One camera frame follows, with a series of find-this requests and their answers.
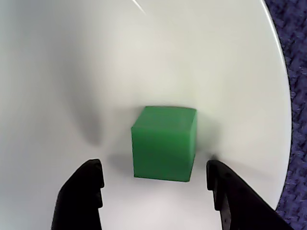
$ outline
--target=green block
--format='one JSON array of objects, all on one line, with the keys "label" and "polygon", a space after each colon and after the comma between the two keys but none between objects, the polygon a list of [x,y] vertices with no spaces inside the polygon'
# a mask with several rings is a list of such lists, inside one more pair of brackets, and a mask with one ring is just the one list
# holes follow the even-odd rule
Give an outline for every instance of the green block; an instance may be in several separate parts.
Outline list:
[{"label": "green block", "polygon": [[134,176],[189,181],[196,126],[195,109],[145,107],[131,128]]}]

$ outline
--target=purple carpet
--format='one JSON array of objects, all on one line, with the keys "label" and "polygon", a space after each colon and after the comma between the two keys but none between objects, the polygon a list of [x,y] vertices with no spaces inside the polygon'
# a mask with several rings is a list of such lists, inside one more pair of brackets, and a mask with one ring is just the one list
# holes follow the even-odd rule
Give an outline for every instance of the purple carpet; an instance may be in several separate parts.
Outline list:
[{"label": "purple carpet", "polygon": [[307,0],[265,0],[279,35],[292,100],[289,169],[277,212],[295,230],[307,230]]}]

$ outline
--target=textured fabric surface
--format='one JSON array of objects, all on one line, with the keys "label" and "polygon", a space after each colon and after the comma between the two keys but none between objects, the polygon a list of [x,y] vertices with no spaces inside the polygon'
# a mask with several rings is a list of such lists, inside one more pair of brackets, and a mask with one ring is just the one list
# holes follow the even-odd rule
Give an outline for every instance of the textured fabric surface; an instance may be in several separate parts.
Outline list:
[{"label": "textured fabric surface", "polygon": [[265,0],[283,48],[292,100],[289,169],[277,212],[307,230],[307,0]]}]

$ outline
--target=green cube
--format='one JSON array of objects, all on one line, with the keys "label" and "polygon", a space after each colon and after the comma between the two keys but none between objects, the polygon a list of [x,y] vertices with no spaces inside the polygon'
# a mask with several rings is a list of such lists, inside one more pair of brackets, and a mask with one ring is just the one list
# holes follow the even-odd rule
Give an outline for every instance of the green cube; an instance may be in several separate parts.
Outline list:
[{"label": "green cube", "polygon": [[134,176],[189,181],[196,127],[195,109],[145,107],[131,128]]}]

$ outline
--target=black plastic jaw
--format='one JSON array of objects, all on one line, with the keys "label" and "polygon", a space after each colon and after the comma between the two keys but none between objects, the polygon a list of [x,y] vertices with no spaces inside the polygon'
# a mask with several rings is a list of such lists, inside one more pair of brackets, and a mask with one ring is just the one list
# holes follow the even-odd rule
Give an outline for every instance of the black plastic jaw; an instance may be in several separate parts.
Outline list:
[{"label": "black plastic jaw", "polygon": [[217,160],[207,162],[207,188],[223,230],[293,230],[242,178]]},{"label": "black plastic jaw", "polygon": [[101,230],[98,209],[104,186],[99,159],[80,166],[58,194],[51,230]]}]

